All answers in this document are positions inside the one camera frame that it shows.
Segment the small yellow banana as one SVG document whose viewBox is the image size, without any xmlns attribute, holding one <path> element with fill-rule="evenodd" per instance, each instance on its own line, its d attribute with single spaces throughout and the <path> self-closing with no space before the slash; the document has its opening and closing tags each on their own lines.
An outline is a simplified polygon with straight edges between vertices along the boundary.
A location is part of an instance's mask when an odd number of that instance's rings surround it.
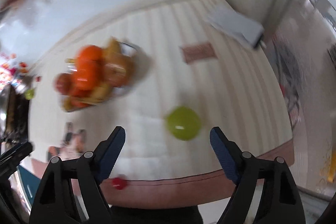
<svg viewBox="0 0 336 224">
<path fill-rule="evenodd" d="M 103 49 L 103 60 L 107 59 L 108 56 L 114 54 L 114 53 L 121 53 L 121 43 L 115 39 L 114 37 L 110 38 L 108 45 L 106 47 L 102 47 Z M 75 58 L 74 59 L 66 59 L 66 63 L 68 64 L 75 64 Z"/>
</svg>

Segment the white tissue paper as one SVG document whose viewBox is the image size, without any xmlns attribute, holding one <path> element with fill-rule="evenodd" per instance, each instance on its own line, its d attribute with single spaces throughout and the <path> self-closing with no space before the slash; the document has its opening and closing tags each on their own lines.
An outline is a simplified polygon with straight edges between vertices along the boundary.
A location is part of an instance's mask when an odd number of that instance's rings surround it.
<svg viewBox="0 0 336 224">
<path fill-rule="evenodd" d="M 216 30 L 235 39 L 244 48 L 256 48 L 263 38 L 261 23 L 223 4 L 216 5 L 206 19 Z"/>
</svg>

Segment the striped table mat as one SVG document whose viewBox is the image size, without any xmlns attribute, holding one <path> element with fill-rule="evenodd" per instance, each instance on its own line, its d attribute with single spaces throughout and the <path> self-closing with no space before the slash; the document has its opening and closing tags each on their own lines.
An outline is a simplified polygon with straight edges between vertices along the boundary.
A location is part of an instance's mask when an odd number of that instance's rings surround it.
<svg viewBox="0 0 336 224">
<path fill-rule="evenodd" d="M 42 177 L 56 153 L 72 159 L 92 150 L 116 126 L 126 142 L 111 173 L 127 187 L 102 184 L 109 203 L 128 207 L 174 207 L 208 203 L 231 195 L 210 145 L 218 126 L 243 151 L 294 163 L 293 134 L 284 98 L 262 50 L 246 50 L 206 22 L 225 0 L 165 1 L 123 15 L 109 13 L 82 25 L 33 67 L 41 79 L 30 103 L 29 134 L 34 151 L 25 166 Z M 110 37 L 139 46 L 149 69 L 129 92 L 76 112 L 62 110 L 54 79 L 65 60 L 87 44 Z M 202 122 L 197 137 L 176 139 L 166 116 L 176 107 L 193 109 Z"/>
</svg>

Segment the red apple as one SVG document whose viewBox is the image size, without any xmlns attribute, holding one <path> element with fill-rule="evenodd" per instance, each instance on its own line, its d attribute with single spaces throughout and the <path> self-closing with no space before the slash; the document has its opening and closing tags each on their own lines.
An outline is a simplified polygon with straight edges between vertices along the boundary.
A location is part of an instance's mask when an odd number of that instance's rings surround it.
<svg viewBox="0 0 336 224">
<path fill-rule="evenodd" d="M 64 96 L 70 96 L 74 89 L 74 75 L 72 73 L 60 73 L 54 80 L 55 90 Z"/>
</svg>

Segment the large yellow banana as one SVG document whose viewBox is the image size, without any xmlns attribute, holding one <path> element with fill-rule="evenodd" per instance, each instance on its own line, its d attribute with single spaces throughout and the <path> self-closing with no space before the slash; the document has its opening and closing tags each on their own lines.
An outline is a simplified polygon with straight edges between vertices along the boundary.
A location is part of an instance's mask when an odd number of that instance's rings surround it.
<svg viewBox="0 0 336 224">
<path fill-rule="evenodd" d="M 90 106 L 99 105 L 102 102 L 105 102 L 112 96 L 113 87 L 107 82 L 102 82 L 97 85 L 95 88 L 90 90 L 90 95 L 87 98 L 80 98 L 80 102 L 87 103 Z M 73 107 L 70 102 L 70 96 L 64 96 L 62 100 L 62 109 L 65 112 L 73 112 L 75 110 L 83 109 Z"/>
</svg>

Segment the patterned ceramic plate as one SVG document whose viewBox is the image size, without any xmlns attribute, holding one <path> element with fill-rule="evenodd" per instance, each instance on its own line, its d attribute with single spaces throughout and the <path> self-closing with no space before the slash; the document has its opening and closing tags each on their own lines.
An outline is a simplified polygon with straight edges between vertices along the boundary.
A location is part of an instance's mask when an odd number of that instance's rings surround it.
<svg viewBox="0 0 336 224">
<path fill-rule="evenodd" d="M 110 38 L 106 47 L 87 45 L 55 77 L 62 109 L 71 113 L 125 95 L 146 75 L 149 60 L 139 46 Z"/>
</svg>

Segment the large orange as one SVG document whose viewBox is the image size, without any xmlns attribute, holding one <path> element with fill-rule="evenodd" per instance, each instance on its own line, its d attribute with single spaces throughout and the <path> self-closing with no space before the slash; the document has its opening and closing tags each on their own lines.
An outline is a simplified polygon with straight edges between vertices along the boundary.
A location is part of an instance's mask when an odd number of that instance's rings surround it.
<svg viewBox="0 0 336 224">
<path fill-rule="evenodd" d="M 80 48 L 75 56 L 76 68 L 80 68 L 84 63 L 95 62 L 100 64 L 103 59 L 103 49 L 95 45 L 86 45 Z"/>
</svg>

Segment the red cherry tomato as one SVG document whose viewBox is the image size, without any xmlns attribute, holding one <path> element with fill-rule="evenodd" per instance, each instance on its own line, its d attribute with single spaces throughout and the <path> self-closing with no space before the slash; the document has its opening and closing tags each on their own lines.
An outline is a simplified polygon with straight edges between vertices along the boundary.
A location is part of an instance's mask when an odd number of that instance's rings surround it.
<svg viewBox="0 0 336 224">
<path fill-rule="evenodd" d="M 114 177 L 111 180 L 111 184 L 116 190 L 123 190 L 127 187 L 127 180 L 121 176 Z"/>
</svg>

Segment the green apple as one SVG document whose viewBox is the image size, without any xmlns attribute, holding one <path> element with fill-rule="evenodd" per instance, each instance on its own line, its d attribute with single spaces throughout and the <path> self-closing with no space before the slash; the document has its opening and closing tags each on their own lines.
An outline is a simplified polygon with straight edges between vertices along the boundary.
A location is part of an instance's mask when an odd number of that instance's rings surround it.
<svg viewBox="0 0 336 224">
<path fill-rule="evenodd" d="M 167 130 L 176 138 L 189 141 L 198 136 L 202 122 L 198 114 L 185 106 L 176 107 L 165 118 Z"/>
<path fill-rule="evenodd" d="M 31 100 L 35 96 L 35 88 L 29 88 L 24 93 L 26 100 Z"/>
</svg>

